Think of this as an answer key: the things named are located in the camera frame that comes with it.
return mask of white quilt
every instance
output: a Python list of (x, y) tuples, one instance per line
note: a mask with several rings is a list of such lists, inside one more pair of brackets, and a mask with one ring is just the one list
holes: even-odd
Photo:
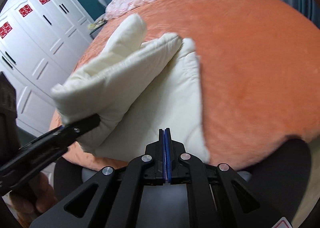
[(146, 31), (139, 15), (128, 16), (100, 55), (52, 88), (62, 122), (98, 113), (100, 126), (78, 138), (98, 157), (130, 161), (169, 127), (172, 139), (208, 162), (195, 45), (176, 33), (142, 43)]

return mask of orange bedsheet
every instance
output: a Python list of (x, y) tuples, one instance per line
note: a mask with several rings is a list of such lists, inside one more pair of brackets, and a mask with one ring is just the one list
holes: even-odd
[[(298, 11), (280, 0), (157, 0), (109, 21), (77, 67), (98, 55), (131, 13), (146, 21), (146, 40), (178, 32), (195, 41), (211, 164), (240, 169), (287, 135), (309, 142), (319, 134), (320, 31)], [(55, 114), (51, 127), (59, 124)], [(96, 170), (126, 164), (95, 158), (77, 143), (64, 157)]]

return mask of white wardrobe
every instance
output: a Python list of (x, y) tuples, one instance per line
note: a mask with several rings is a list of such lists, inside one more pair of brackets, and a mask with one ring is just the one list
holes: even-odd
[(0, 70), (17, 91), (17, 125), (39, 136), (63, 84), (92, 41), (93, 20), (77, 0), (8, 0), (0, 13)]

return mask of metal screw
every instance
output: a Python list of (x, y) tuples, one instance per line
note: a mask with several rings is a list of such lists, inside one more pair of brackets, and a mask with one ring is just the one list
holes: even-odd
[(112, 172), (113, 172), (112, 167), (105, 167), (105, 168), (102, 170), (102, 173), (103, 173), (104, 175), (110, 175)]
[(221, 171), (228, 171), (229, 170), (229, 166), (225, 163), (220, 164), (219, 168)]
[(152, 159), (152, 157), (150, 155), (144, 155), (141, 157), (141, 159), (143, 162), (149, 162)]
[(188, 160), (188, 159), (191, 158), (190, 154), (188, 154), (188, 153), (183, 153), (183, 154), (181, 154), (180, 157), (181, 157), (183, 160)]

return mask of warning label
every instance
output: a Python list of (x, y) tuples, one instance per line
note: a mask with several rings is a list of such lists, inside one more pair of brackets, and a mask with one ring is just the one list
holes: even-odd
[(292, 228), (285, 217), (282, 217), (272, 228)]

